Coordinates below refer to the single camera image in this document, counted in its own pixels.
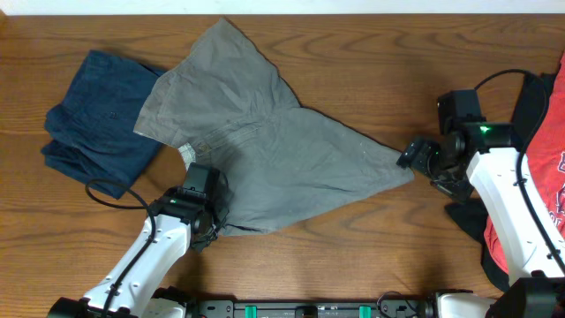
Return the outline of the grey cargo shorts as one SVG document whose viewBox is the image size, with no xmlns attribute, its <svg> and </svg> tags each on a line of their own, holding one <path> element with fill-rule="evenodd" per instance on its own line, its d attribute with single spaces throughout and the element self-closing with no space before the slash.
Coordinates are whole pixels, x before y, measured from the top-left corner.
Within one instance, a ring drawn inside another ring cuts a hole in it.
<svg viewBox="0 0 565 318">
<path fill-rule="evenodd" d="M 278 231 L 414 178 L 396 150 L 301 106 L 226 20 L 156 81 L 134 132 L 226 175 L 229 236 Z"/>
</svg>

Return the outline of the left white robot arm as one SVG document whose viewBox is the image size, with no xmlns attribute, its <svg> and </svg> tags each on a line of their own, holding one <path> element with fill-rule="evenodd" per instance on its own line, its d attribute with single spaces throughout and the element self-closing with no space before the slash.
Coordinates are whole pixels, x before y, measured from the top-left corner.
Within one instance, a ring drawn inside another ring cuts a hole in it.
<svg viewBox="0 0 565 318">
<path fill-rule="evenodd" d="M 118 264 L 79 299 L 59 299 L 48 318 L 186 317 L 189 301 L 160 286 L 190 249 L 201 252 L 218 237 L 229 209 L 223 190 L 173 187 L 147 204 L 143 229 Z"/>
</svg>

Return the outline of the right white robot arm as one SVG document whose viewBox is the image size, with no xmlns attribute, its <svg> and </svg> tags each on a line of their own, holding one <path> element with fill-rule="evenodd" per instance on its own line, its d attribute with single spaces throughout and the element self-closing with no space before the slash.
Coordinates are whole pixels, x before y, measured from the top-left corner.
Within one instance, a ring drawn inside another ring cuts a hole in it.
<svg viewBox="0 0 565 318">
<path fill-rule="evenodd" d="M 433 317 L 562 317 L 564 239 L 532 180 L 510 124 L 461 123 L 442 142 L 416 138 L 397 165 L 429 178 L 454 200 L 476 192 L 501 242 L 510 288 L 499 299 L 467 291 L 433 296 Z"/>
</svg>

